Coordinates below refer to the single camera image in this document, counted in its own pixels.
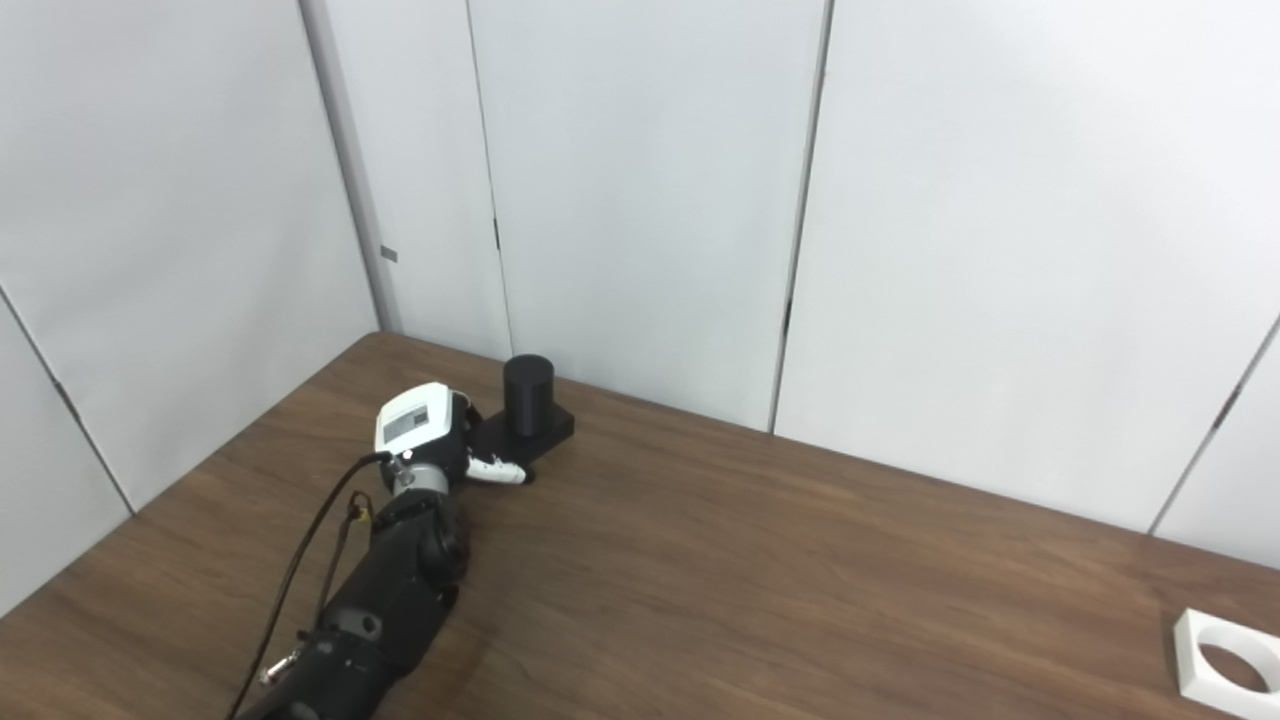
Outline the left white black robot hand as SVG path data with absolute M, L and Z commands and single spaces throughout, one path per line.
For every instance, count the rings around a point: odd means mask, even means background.
M 448 495 L 466 480 L 527 484 L 531 474 L 525 468 L 477 448 L 475 430 L 483 421 L 467 395 L 439 382 L 413 387 L 387 402 L 378 414 L 375 450 L 390 457 L 381 466 L 390 495 L 412 489 Z

